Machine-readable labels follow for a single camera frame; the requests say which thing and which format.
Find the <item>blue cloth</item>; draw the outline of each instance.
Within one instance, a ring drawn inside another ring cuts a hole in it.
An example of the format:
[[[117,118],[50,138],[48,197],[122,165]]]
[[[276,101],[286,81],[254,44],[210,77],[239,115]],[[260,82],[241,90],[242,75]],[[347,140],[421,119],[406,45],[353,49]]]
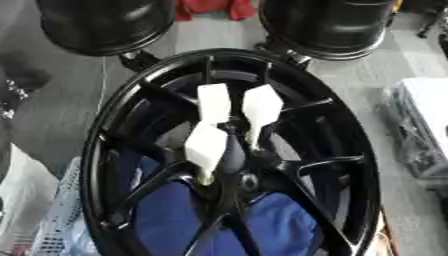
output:
[[[143,176],[157,163],[143,158]],[[182,255],[201,221],[191,203],[189,189],[178,183],[168,184],[143,199],[136,209],[135,232],[155,256]],[[264,256],[305,256],[311,246],[315,221],[288,197],[274,194],[256,204],[247,214],[246,223]],[[246,255],[229,229],[217,230],[198,250],[198,256]]]

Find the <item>black wheel rim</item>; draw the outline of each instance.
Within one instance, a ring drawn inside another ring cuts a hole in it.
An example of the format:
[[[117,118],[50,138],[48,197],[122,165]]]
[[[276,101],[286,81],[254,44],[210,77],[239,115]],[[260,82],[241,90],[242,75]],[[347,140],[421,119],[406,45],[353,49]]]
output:
[[[242,92],[269,83],[285,101],[285,108],[279,122],[264,130],[262,150],[256,153],[248,152],[241,142],[242,133],[235,132],[246,129],[244,118],[239,112],[232,113],[231,122],[221,128],[233,134],[230,137],[239,147],[236,150],[245,153],[245,168],[231,174],[217,170],[219,182],[215,183],[225,183],[227,189],[213,192],[213,186],[204,188],[196,183],[196,167],[182,154],[161,148],[154,141],[184,121],[197,122],[196,87],[217,82],[227,82],[233,104],[237,105],[241,104],[238,99]],[[142,117],[151,121],[139,122]],[[144,141],[139,137],[143,130],[149,131]],[[287,141],[301,160],[279,158],[270,140],[273,133]],[[159,160],[164,167],[121,199],[114,184],[116,159],[123,148]],[[250,196],[237,188],[241,184],[238,177],[250,179],[247,171],[256,176],[257,182],[257,193]],[[335,224],[335,209],[329,209],[338,207],[332,202],[339,203],[339,196],[313,194],[301,179],[308,175],[315,182],[315,190],[330,186],[329,177],[349,180],[350,202],[342,228]],[[151,255],[133,235],[130,210],[167,182],[186,184],[195,195],[204,197],[204,202],[225,202],[213,204],[214,211],[184,255],[194,255],[201,241],[224,219],[248,255],[261,255],[244,224],[243,213],[237,209],[250,207],[269,193],[289,196],[316,220],[323,238],[317,239],[316,246],[329,255],[362,255],[374,235],[380,209],[374,155],[350,110],[307,72],[245,50],[214,49],[164,60],[131,79],[103,108],[85,143],[81,171],[85,219],[103,255]]]

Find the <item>concrete floor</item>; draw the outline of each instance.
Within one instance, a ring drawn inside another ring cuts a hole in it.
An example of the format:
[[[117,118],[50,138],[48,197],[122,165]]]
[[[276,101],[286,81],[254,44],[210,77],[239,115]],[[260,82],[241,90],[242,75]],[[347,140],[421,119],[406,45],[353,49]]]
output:
[[[17,54],[50,74],[51,81],[17,113],[13,141],[61,177],[68,161],[80,154],[98,108],[132,73],[114,58],[81,57],[53,46],[39,28],[33,1],[21,3],[15,7],[18,15],[11,15],[12,26],[0,30],[0,53]],[[448,229],[437,197],[419,187],[397,162],[393,141],[377,112],[384,87],[406,77],[447,76],[448,63],[435,35],[428,40],[414,36],[419,20],[399,15],[371,56],[342,63],[314,61],[309,70],[345,100],[371,139],[380,167],[383,204],[400,254],[442,256],[448,254]],[[205,15],[176,24],[148,50],[166,57],[205,48],[249,49],[264,36],[256,17],[230,22]]]

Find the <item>white bag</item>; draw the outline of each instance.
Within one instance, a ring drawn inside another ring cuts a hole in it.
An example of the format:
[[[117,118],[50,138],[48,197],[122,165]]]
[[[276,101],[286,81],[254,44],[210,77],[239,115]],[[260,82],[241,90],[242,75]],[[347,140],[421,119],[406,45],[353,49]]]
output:
[[[11,145],[11,164],[0,184],[0,250],[6,253],[31,246],[59,184],[44,165]]]

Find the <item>rim lip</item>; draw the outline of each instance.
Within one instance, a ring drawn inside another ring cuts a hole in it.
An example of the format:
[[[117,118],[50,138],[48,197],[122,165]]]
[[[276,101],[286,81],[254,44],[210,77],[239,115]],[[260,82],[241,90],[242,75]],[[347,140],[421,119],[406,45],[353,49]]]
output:
[[[268,21],[265,15],[265,2],[267,0],[263,0],[260,3],[259,7],[259,17],[260,22],[263,25],[263,27],[268,31],[270,35],[275,35],[274,38],[280,39],[280,41],[286,43],[289,45],[292,50],[297,50],[299,54],[303,54],[305,56],[309,56],[316,59],[321,60],[330,60],[330,61],[346,61],[346,60],[355,60],[362,57],[365,57],[371,53],[373,53],[384,41],[384,38],[386,36],[386,28],[383,28],[381,33],[378,35],[378,38],[375,42],[367,45],[364,48],[357,49],[355,51],[347,51],[347,52],[332,52],[332,51],[325,51],[325,50],[319,50],[319,49],[313,49],[310,47],[306,47],[300,44],[295,43],[293,40],[290,40],[288,36],[284,36],[281,34],[278,34],[275,32],[275,29],[271,25],[271,23]]]
[[[53,36],[53,34],[50,32],[51,30],[48,30],[45,26],[45,20],[41,20],[41,28],[42,31],[44,31],[47,38],[55,45],[76,54],[86,55],[86,56],[92,56],[92,57],[101,57],[101,56],[113,56],[113,55],[119,55],[124,54],[127,52],[132,52],[136,50],[140,50],[141,48],[154,43],[155,41],[159,40],[163,35],[165,35],[172,25],[174,24],[174,19],[170,20],[166,25],[163,27],[157,29],[157,31],[154,31],[153,33],[146,34],[145,36],[142,36],[137,41],[130,41],[129,43],[116,43],[112,45],[100,45],[100,47],[94,46],[94,45],[73,45],[73,44],[66,44],[63,43],[62,40],[59,40],[57,37]],[[91,50],[91,47],[97,47],[96,50]]]
[[[200,58],[205,58],[207,56],[217,54],[221,55],[226,54],[225,55],[226,57],[234,56],[237,58],[243,57],[249,59],[257,59],[266,62],[272,62],[274,65],[279,65],[282,67],[282,69],[289,70],[289,72],[293,72],[296,76],[301,76],[304,79],[309,79],[310,81],[313,81],[313,83],[315,83],[315,85],[313,86],[318,86],[319,90],[322,90],[329,97],[332,97],[338,104],[340,104],[341,107],[345,109],[344,110],[345,114],[350,118],[349,119],[351,122],[350,125],[352,125],[354,128],[356,126],[356,129],[354,129],[353,132],[356,133],[357,136],[359,136],[362,139],[360,143],[363,144],[362,148],[365,149],[364,151],[365,157],[366,159],[369,160],[369,166],[371,166],[370,167],[371,170],[368,170],[368,174],[370,175],[369,178],[373,181],[372,182],[373,185],[369,190],[371,198],[369,198],[369,203],[367,204],[368,209],[366,209],[366,219],[370,219],[371,222],[365,223],[364,232],[362,232],[362,235],[359,238],[359,244],[356,248],[354,248],[354,254],[353,254],[353,255],[362,255],[362,253],[367,249],[368,245],[372,241],[373,236],[375,234],[380,212],[380,184],[379,184],[379,174],[375,160],[375,155],[373,153],[368,137],[365,134],[361,124],[354,116],[352,111],[345,105],[345,103],[343,103],[343,101],[328,86],[326,86],[322,81],[320,81],[310,73],[298,70],[297,68],[288,63],[282,62],[279,59],[276,59],[272,56],[263,53],[254,52],[250,50],[227,49],[227,48],[217,48],[217,49],[187,52],[162,60],[161,62],[155,64],[149,69],[137,74],[136,76],[128,80],[123,86],[121,86],[108,100],[108,102],[102,108],[99,115],[96,117],[93,125],[89,130],[88,138],[84,144],[83,157],[81,161],[80,193],[81,193],[81,204],[83,208],[83,213],[85,215],[85,221],[87,223],[87,228],[98,250],[104,253],[110,251],[111,247],[113,247],[117,253],[116,254],[114,253],[112,255],[128,255],[129,253],[123,251],[122,249],[123,247],[117,246],[114,243],[117,238],[112,237],[110,234],[108,235],[106,231],[102,230],[100,228],[101,223],[95,217],[97,216],[97,214],[94,211],[94,199],[92,196],[92,191],[90,190],[91,187],[90,184],[92,183],[92,177],[96,172],[91,171],[92,169],[91,165],[95,155],[96,147],[100,141],[98,135],[101,130],[101,126],[105,121],[107,121],[107,118],[110,116],[110,114],[114,113],[114,110],[116,110],[116,106],[120,102],[122,102],[123,99],[129,97],[130,94],[133,95],[135,93],[135,91],[133,92],[133,89],[135,89],[139,81],[148,78],[152,79],[157,77],[159,74],[163,74],[179,66],[187,65],[189,62],[191,62],[191,59],[197,60]]]

